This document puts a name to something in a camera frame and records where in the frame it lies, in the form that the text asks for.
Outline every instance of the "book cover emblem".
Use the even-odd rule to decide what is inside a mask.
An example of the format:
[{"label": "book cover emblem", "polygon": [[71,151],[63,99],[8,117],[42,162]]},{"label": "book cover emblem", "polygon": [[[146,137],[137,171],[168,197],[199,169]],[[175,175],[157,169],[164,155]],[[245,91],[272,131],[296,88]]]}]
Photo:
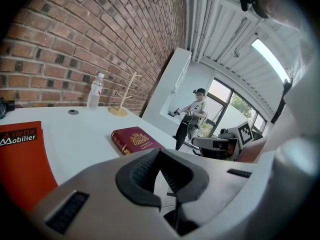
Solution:
[{"label": "book cover emblem", "polygon": [[149,140],[149,138],[142,133],[133,133],[132,136],[130,136],[130,140],[133,143],[133,145],[138,146],[140,144],[143,144]]}]

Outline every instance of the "red folder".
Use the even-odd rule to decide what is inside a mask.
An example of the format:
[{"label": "red folder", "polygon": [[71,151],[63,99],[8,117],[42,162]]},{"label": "red folder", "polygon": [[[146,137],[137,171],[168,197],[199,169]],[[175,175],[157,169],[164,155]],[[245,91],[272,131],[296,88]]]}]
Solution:
[{"label": "red folder", "polygon": [[41,121],[0,126],[0,181],[11,200],[27,212],[57,187]]}]

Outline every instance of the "camera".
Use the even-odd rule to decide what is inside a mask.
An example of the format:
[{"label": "camera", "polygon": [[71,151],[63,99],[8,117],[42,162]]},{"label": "camera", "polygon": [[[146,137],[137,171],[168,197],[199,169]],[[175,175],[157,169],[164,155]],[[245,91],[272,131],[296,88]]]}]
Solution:
[{"label": "camera", "polygon": [[241,9],[246,12],[248,11],[248,5],[251,4],[251,0],[240,0],[240,4],[241,4]]}]

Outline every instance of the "plastic bottle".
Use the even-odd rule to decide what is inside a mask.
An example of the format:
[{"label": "plastic bottle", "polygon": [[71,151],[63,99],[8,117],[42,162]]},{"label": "plastic bottle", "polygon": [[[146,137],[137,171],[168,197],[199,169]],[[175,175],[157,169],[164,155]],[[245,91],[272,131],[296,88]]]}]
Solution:
[{"label": "plastic bottle", "polygon": [[98,106],[100,94],[102,92],[102,88],[104,87],[104,83],[103,83],[104,77],[105,77],[104,74],[99,73],[97,78],[91,84],[88,101],[86,103],[86,107],[90,110],[94,110]]}]

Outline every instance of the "ceiling light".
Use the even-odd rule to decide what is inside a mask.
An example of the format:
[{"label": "ceiling light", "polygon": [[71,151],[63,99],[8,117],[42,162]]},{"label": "ceiling light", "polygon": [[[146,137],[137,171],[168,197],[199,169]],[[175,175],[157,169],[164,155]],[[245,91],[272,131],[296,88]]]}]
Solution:
[{"label": "ceiling light", "polygon": [[287,79],[290,81],[285,69],[281,66],[279,60],[274,56],[274,54],[265,46],[263,42],[258,38],[253,43],[252,46],[270,63],[275,72],[281,78],[282,82]]}]

